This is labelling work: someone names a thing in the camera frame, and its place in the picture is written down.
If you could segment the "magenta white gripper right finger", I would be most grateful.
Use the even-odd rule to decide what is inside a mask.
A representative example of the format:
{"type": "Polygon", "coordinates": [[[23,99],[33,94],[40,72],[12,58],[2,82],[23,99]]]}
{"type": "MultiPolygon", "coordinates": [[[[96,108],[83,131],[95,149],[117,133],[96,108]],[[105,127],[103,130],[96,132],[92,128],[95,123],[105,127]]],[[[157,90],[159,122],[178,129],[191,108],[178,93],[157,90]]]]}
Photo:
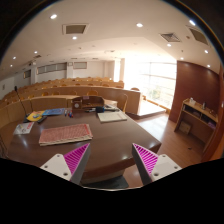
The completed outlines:
{"type": "Polygon", "coordinates": [[[181,170],[166,154],[158,155],[136,143],[132,144],[132,155],[144,185],[181,170]]]}

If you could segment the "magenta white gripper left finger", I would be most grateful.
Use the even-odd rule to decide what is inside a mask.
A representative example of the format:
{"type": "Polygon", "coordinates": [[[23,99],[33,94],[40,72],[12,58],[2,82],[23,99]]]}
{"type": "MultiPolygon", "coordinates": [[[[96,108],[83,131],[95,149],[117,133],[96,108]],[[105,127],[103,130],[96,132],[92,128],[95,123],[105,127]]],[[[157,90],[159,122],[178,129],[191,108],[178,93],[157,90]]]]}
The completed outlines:
{"type": "Polygon", "coordinates": [[[41,169],[79,185],[91,152],[87,143],[65,155],[55,154],[41,169]]]}

